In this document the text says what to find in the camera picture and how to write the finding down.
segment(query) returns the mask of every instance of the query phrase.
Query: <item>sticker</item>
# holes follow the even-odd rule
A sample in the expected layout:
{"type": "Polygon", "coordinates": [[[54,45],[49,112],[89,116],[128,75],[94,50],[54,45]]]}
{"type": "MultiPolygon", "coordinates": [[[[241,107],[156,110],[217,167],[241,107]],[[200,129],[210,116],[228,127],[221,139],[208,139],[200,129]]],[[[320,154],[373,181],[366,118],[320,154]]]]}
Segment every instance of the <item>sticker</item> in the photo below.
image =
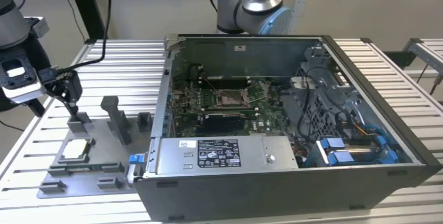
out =
{"type": "Polygon", "coordinates": [[[178,147],[180,148],[194,148],[196,140],[180,140],[178,147]]]}
{"type": "Polygon", "coordinates": [[[237,139],[198,140],[200,168],[240,167],[237,139]]]}
{"type": "Polygon", "coordinates": [[[244,45],[233,46],[233,51],[245,51],[245,50],[246,50],[246,46],[244,46],[244,45]]]}

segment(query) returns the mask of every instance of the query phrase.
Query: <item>metal table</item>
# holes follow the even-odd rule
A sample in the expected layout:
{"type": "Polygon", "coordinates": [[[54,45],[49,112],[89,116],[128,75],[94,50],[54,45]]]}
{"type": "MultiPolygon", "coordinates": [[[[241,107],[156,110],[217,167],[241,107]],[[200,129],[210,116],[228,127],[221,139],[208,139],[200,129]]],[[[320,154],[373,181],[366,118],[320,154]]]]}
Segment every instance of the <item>metal table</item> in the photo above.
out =
{"type": "MultiPolygon", "coordinates": [[[[443,108],[376,46],[358,39],[337,39],[341,49],[389,105],[443,162],[443,108]]],[[[101,42],[85,45],[74,62],[96,59],[101,42]]],[[[80,111],[104,118],[104,95],[120,96],[128,116],[153,113],[162,68],[162,42],[109,40],[105,60],[80,69],[84,92],[80,111]]],[[[0,222],[146,223],[149,216],[136,194],[36,198],[61,140],[68,132],[68,112],[60,102],[45,102],[46,114],[34,118],[0,165],[0,222]]],[[[368,211],[276,216],[201,223],[441,223],[443,172],[419,187],[397,190],[368,211]]]]}
{"type": "Polygon", "coordinates": [[[412,38],[404,51],[412,52],[439,74],[443,74],[443,39],[412,38]]]}

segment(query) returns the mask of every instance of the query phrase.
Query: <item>black vertical pole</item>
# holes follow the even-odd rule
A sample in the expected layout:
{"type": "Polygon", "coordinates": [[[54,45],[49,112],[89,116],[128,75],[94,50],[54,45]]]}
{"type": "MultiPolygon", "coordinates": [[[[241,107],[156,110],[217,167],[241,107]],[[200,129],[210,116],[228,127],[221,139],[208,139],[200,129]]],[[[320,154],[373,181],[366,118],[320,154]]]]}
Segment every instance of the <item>black vertical pole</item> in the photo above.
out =
{"type": "Polygon", "coordinates": [[[76,0],[89,39],[102,39],[104,24],[96,0],[76,0]]]}

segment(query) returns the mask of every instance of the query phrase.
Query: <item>wall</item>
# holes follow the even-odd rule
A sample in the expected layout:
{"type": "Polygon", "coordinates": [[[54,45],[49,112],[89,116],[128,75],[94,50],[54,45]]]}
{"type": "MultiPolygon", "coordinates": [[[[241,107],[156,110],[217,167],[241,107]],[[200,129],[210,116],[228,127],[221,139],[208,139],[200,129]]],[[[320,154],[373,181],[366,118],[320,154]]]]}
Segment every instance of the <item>wall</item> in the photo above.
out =
{"type": "Polygon", "coordinates": [[[443,0],[308,0],[298,33],[368,37],[398,50],[410,37],[441,38],[443,0]]]}
{"type": "MultiPolygon", "coordinates": [[[[294,0],[284,0],[288,7],[294,0]]],[[[105,17],[106,0],[97,0],[105,17]]],[[[208,0],[113,0],[112,35],[162,39],[166,33],[214,33],[216,12],[208,0]]]]}

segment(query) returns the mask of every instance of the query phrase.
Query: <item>gray robot arm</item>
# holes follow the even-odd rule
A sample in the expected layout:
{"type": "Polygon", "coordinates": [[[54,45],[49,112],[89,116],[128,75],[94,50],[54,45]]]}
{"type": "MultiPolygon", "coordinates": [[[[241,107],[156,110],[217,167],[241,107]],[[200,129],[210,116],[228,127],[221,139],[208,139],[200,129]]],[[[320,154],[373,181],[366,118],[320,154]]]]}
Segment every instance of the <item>gray robot arm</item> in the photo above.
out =
{"type": "Polygon", "coordinates": [[[290,10],[282,0],[217,0],[217,29],[226,34],[285,34],[290,10]]]}
{"type": "Polygon", "coordinates": [[[0,103],[28,105],[41,116],[44,107],[36,98],[48,94],[76,115],[81,96],[77,72],[60,76],[50,66],[34,31],[38,21],[24,18],[13,0],[0,0],[0,103]]]}

